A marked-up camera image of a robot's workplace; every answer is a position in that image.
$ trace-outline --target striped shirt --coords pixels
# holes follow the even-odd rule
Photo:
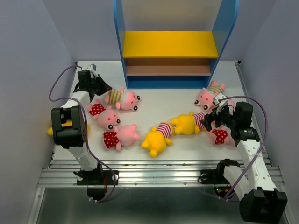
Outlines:
[[[109,92],[109,104],[116,104],[117,102],[119,102],[121,99],[121,92],[119,90],[116,89],[112,89]]]
[[[210,91],[212,91],[214,94],[223,93],[224,90],[217,85],[210,85],[208,88]]]
[[[205,114],[204,113],[196,113],[193,115],[193,117],[195,119],[195,124],[199,128],[204,128],[204,125],[200,122],[200,120],[203,120],[205,118]]]
[[[157,127],[157,132],[160,132],[165,138],[169,138],[173,133],[173,127],[167,122],[161,122]]]

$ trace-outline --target plush toy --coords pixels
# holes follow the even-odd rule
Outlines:
[[[115,146],[117,151],[121,151],[121,146],[129,147],[133,145],[140,136],[136,133],[137,125],[124,125],[120,128],[114,126],[113,132],[104,132],[104,149]]]
[[[140,96],[136,96],[131,90],[126,90],[121,87],[120,90],[112,89],[104,97],[104,101],[108,104],[115,104],[115,107],[123,110],[137,111],[138,107],[136,104],[140,100]]]
[[[230,134],[225,130],[225,128],[218,129],[212,129],[207,133],[210,141],[213,144],[219,145],[219,144],[228,144],[231,146],[235,146],[235,142],[232,138],[230,138]]]
[[[170,136],[174,136],[173,126],[167,122],[161,122],[157,128],[152,127],[151,132],[145,136],[141,147],[149,150],[151,157],[156,157],[166,149],[166,145],[172,145]]]
[[[171,119],[171,123],[175,125],[174,132],[176,134],[190,135],[194,132],[200,133],[200,128],[204,128],[200,120],[204,118],[203,113],[190,112],[189,114],[181,114],[176,118]]]
[[[114,125],[118,125],[121,122],[116,112],[111,109],[111,106],[103,107],[98,99],[94,101],[94,104],[88,104],[86,109],[93,116],[93,119],[97,120],[99,126],[106,130],[112,130]]]
[[[61,127],[68,127],[68,126],[72,126],[72,123],[71,122],[66,122],[64,124],[61,124]],[[49,136],[52,136],[53,135],[53,128],[50,127],[48,130],[47,130],[47,134]]]
[[[194,104],[196,106],[200,106],[205,113],[210,113],[212,112],[212,109],[215,108],[215,105],[213,104],[213,98],[219,93],[223,93],[224,90],[224,83],[218,85],[216,81],[212,81],[208,89],[203,88],[202,91],[200,91]],[[230,99],[228,100],[228,105],[232,105],[233,108],[235,108],[235,103]]]

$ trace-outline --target pink plush toy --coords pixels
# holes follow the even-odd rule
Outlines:
[[[194,104],[196,106],[200,106],[205,113],[210,113],[212,112],[212,109],[215,108],[215,105],[213,104],[213,98],[219,93],[223,93],[224,90],[224,83],[218,85],[216,81],[212,81],[208,89],[203,88],[202,91],[200,91]],[[235,103],[230,99],[228,100],[228,105],[232,105],[235,108]]]
[[[104,101],[107,104],[115,104],[115,107],[123,110],[133,110],[137,111],[138,107],[136,104],[140,100],[140,96],[136,96],[131,90],[126,90],[121,87],[120,90],[112,89],[104,97]]]
[[[93,119],[97,120],[99,126],[106,130],[112,130],[114,125],[118,125],[121,122],[116,112],[111,109],[111,106],[103,107],[98,99],[94,101],[93,105],[88,104],[86,109],[93,116]]]
[[[136,133],[137,125],[124,125],[120,128],[114,126],[114,132],[104,132],[104,149],[115,146],[117,151],[121,151],[121,146],[129,147],[133,145],[140,136]]]
[[[225,128],[212,129],[207,133],[210,141],[213,144],[228,144],[231,146],[235,146],[234,140],[229,136],[230,134],[225,130]]]

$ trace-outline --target polka dot dress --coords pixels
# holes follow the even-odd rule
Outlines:
[[[89,113],[94,116],[94,115],[102,113],[105,110],[106,109],[105,109],[105,107],[103,107],[102,104],[94,104],[92,106],[92,108],[90,109]]]
[[[225,138],[228,136],[228,132],[225,130],[213,130],[212,133],[216,135],[215,144],[223,144]]]
[[[116,132],[104,132],[104,143],[107,148],[111,148],[113,146],[116,146],[116,144],[119,142],[118,138],[116,137]]]

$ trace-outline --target yellow toy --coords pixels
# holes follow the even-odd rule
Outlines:
[[[172,145],[170,136],[174,136],[173,126],[167,122],[161,122],[158,128],[152,127],[151,132],[145,136],[141,147],[149,150],[151,157],[156,157],[166,149],[166,145]]]
[[[61,124],[62,127],[67,127],[67,126],[71,126],[71,122],[66,122],[64,124]],[[50,127],[48,130],[47,130],[47,134],[49,136],[52,136],[53,135],[53,129]]]
[[[199,134],[200,128],[204,128],[200,123],[200,120],[203,119],[204,116],[203,113],[194,114],[190,112],[189,114],[181,114],[176,118],[172,118],[171,123],[176,126],[174,132],[184,135],[191,135],[194,132]]]

